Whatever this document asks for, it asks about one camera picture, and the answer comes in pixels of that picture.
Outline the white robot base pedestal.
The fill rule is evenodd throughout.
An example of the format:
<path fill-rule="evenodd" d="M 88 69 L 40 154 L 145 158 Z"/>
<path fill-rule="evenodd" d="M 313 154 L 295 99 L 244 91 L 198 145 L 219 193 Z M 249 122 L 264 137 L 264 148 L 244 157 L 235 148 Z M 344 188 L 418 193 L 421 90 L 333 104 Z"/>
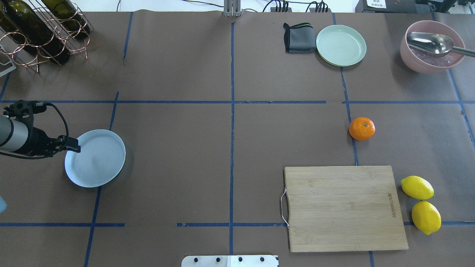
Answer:
<path fill-rule="evenodd" d="M 275 255 L 186 256 L 182 267 L 278 267 Z"/>

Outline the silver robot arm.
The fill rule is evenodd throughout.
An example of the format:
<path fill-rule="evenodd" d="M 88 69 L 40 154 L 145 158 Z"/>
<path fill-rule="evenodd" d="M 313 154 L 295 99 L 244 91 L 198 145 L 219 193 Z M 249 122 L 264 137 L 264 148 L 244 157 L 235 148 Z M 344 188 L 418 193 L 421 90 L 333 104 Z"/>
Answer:
<path fill-rule="evenodd" d="M 65 135 L 49 137 L 34 127 L 34 115 L 54 108 L 65 126 Z M 46 159 L 62 151 L 81 152 L 79 141 L 69 136 L 69 127 L 58 107 L 50 102 L 19 100 L 4 107 L 1 115 L 1 155 L 18 159 Z"/>

